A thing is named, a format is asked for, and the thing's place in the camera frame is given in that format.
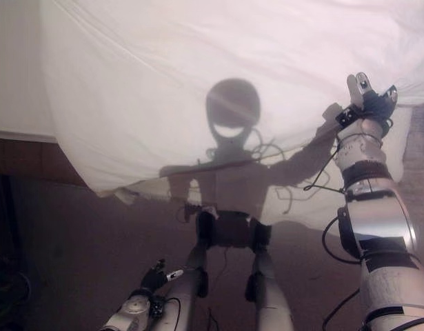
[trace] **humanoid robot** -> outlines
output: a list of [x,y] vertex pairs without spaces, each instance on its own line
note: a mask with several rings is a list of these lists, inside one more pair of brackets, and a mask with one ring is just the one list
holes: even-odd
[[[356,75],[363,105],[352,104],[336,120],[336,164],[341,170],[345,205],[338,209],[343,248],[361,265],[362,331],[424,330],[424,267],[415,256],[416,237],[406,207],[387,170],[381,139],[390,130],[397,101],[392,86],[382,95],[365,74]],[[249,215],[227,212],[250,226],[255,254],[245,297],[256,305],[256,329],[293,330],[290,309],[274,279],[267,251],[270,227]],[[182,270],[165,274],[160,261],[149,270],[128,300],[102,330],[191,330],[195,298],[208,291],[206,252],[220,244],[216,231],[220,212],[204,208],[196,218],[197,243]],[[176,279],[165,298],[154,291]]]

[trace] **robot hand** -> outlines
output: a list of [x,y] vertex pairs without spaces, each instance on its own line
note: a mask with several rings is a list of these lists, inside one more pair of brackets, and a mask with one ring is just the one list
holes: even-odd
[[165,260],[158,260],[157,264],[149,269],[141,281],[141,289],[147,290],[153,294],[159,288],[162,288],[168,281],[177,279],[183,274],[182,270],[176,270],[169,274],[165,274],[163,269],[165,267]]
[[393,85],[385,93],[378,95],[363,72],[358,73],[355,78],[351,75],[347,82],[352,90],[352,104],[336,117],[338,123],[346,128],[357,119],[373,120],[382,127],[384,137],[390,130],[388,120],[397,103],[396,87]]
[[164,266],[165,261],[161,259],[146,272],[141,287],[131,293],[100,331],[143,331],[147,328],[149,317],[162,316],[165,300],[154,292],[183,274],[182,270],[165,274]]

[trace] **brown floor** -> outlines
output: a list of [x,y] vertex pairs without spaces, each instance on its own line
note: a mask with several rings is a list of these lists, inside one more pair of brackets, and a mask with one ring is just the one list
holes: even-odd
[[[97,330],[157,259],[166,258],[168,269],[175,269],[195,242],[194,223],[175,219],[176,204],[143,199],[128,207],[87,188],[20,178],[12,180],[12,189],[34,275],[28,330]],[[424,264],[424,108],[412,117],[401,191]],[[341,254],[339,238],[329,237],[328,243]],[[224,265],[223,252],[208,253],[211,284]],[[358,287],[359,268],[327,256],[320,231],[292,222],[275,225],[270,252],[298,331],[320,330],[323,317]],[[247,248],[228,251],[214,292],[198,300],[195,330],[206,330],[208,307],[220,330],[254,329],[254,307],[243,298],[252,258]],[[360,322],[356,298],[329,329],[357,330]]]

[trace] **black band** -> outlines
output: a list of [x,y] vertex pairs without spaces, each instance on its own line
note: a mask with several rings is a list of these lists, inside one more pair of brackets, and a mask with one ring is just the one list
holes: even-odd
[[391,174],[385,164],[373,161],[359,161],[342,171],[343,182],[346,188],[352,184],[370,178],[388,178]]
[[368,324],[373,319],[376,319],[377,317],[382,317],[386,315],[393,315],[393,314],[403,314],[403,307],[396,306],[396,307],[384,307],[380,309],[376,309],[375,311],[369,313],[366,316],[365,324]]
[[420,324],[424,324],[424,317],[421,319],[415,319],[413,321],[402,324],[398,326],[397,328],[392,329],[391,331],[404,331],[409,328],[412,328],[413,326],[420,325]]

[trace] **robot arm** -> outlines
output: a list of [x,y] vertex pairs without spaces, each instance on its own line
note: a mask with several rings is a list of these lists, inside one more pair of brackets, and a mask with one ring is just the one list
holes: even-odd
[[141,281],[141,287],[132,292],[100,331],[143,331],[148,326],[149,317],[161,317],[165,300],[155,296],[154,292],[183,274],[182,270],[165,274],[164,265],[165,261],[159,260],[149,269]]
[[362,330],[424,330],[424,268],[381,150],[396,88],[378,96],[365,74],[356,80],[363,108],[352,105],[336,118],[342,126],[336,164],[345,183],[346,204],[338,211],[342,245],[361,260]]

